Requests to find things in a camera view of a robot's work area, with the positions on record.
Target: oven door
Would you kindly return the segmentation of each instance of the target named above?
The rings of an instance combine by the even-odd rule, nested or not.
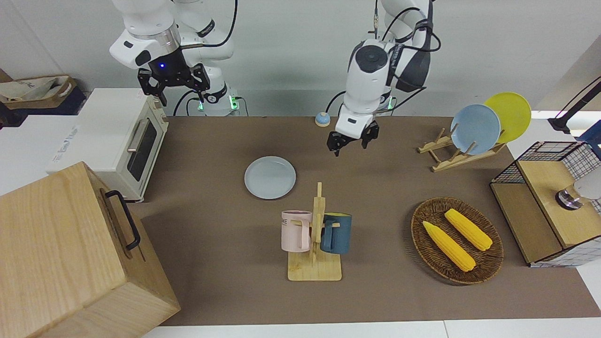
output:
[[[164,136],[163,129],[150,110],[148,114],[142,116],[127,146],[129,158],[126,159],[123,168],[125,171],[123,177],[136,193],[136,196],[127,196],[127,199],[131,200],[142,199]]]

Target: corn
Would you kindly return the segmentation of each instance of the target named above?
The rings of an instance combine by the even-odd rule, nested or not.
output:
[[[428,235],[437,247],[439,247],[442,252],[449,257],[458,268],[460,268],[463,272],[468,272],[473,270],[476,266],[476,261],[470,256],[465,250],[457,244],[452,238],[447,235],[444,230],[435,226],[430,222],[423,221],[424,227],[428,232]]]
[[[445,213],[445,218],[478,250],[486,251],[490,249],[492,239],[459,211],[449,209]]]

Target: light blue plate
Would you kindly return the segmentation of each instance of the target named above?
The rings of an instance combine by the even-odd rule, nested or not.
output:
[[[251,163],[244,173],[244,184],[251,194],[264,200],[280,198],[294,186],[296,171],[290,162],[265,156]]]
[[[453,144],[465,153],[469,146],[476,146],[468,155],[486,153],[499,139],[501,123],[495,112],[485,105],[469,105],[455,115],[451,130],[459,124],[451,135]]]

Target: wooden mug holder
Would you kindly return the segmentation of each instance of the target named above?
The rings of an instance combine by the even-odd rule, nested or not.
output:
[[[322,197],[322,183],[317,182],[317,196],[313,198],[313,222],[311,222],[311,246],[303,253],[288,253],[288,279],[291,281],[338,281],[342,279],[339,254],[323,252],[323,216],[326,198]]]
[[[436,137],[436,139],[434,141],[426,143],[423,147],[417,148],[417,151],[419,153],[427,152],[430,154],[430,156],[432,156],[434,161],[436,161],[436,165],[432,166],[433,172],[458,167],[459,165],[462,165],[462,164],[466,164],[466,163],[477,161],[479,159],[487,158],[489,156],[497,154],[499,151],[501,151],[501,149],[503,149],[507,145],[506,143],[497,143],[490,150],[488,150],[485,153],[478,154],[478,155],[469,155],[469,152],[476,146],[476,142],[473,142],[465,152],[462,152],[460,149],[457,149],[449,159],[447,159],[445,161],[441,161],[441,159],[434,153],[434,150],[446,148],[449,146],[453,146],[453,147],[455,146],[453,144],[453,140],[451,139],[451,135],[455,132],[458,125],[459,124],[456,123],[453,126],[453,129],[451,130],[451,132],[449,132],[449,134],[447,134],[445,136],[442,136],[445,133],[445,128],[442,128],[441,132],[438,133],[438,136]]]

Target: brown tablecloth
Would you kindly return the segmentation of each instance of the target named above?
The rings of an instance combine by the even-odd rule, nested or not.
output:
[[[507,149],[430,171],[434,160],[415,149],[450,121],[379,118],[379,139],[367,150],[352,143],[336,158],[325,144],[333,126],[318,128],[312,118],[171,119],[145,202],[131,205],[182,305],[165,325],[599,316],[577,270],[526,266],[489,188],[512,161]],[[260,200],[244,185],[246,167],[267,155],[286,158],[297,172],[279,200]],[[343,279],[288,281],[280,212],[311,210],[317,181],[327,211],[353,215]],[[505,261],[490,281],[445,284],[415,255],[413,211],[439,196],[473,205],[496,225]]]

